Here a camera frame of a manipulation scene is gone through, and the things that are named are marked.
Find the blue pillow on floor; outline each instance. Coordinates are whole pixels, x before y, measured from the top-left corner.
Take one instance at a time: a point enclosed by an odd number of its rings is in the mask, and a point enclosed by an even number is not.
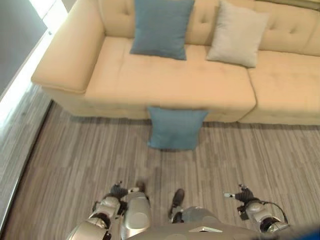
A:
[[[148,107],[152,137],[148,146],[156,149],[192,150],[208,112],[203,110],[168,110]]]
[[[186,60],[185,35],[194,0],[135,0],[131,54]]]

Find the black cable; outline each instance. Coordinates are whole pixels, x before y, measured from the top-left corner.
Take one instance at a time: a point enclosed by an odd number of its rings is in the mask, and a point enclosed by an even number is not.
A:
[[[287,224],[288,223],[288,218],[286,213],[283,211],[283,209],[276,203],[272,202],[272,201],[260,201],[263,205],[266,204],[271,204],[271,205],[275,205],[278,209],[280,209],[280,211],[282,212],[283,218],[284,218],[284,222]]]

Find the sofa seat cushion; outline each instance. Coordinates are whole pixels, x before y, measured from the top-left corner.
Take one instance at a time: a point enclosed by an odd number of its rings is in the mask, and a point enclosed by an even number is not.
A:
[[[130,54],[133,40],[106,37],[85,98],[98,111],[147,106],[208,109],[234,122],[256,104],[246,68],[206,61],[209,46],[186,45],[187,61]]]
[[[260,51],[248,72],[257,103],[240,122],[320,124],[320,57]]]

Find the beige pillow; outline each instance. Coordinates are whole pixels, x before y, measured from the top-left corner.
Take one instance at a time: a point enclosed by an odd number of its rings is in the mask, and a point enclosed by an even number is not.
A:
[[[254,68],[268,18],[268,13],[257,13],[221,0],[206,59]]]

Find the beige sofa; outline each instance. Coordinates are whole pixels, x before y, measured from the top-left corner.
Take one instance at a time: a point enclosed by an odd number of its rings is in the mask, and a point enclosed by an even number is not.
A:
[[[147,119],[159,106],[206,109],[205,121],[318,125],[320,0],[285,1],[229,0],[270,13],[248,69],[206,60],[218,0],[195,0],[186,61],[129,54],[134,0],[78,0],[32,81],[76,116]]]

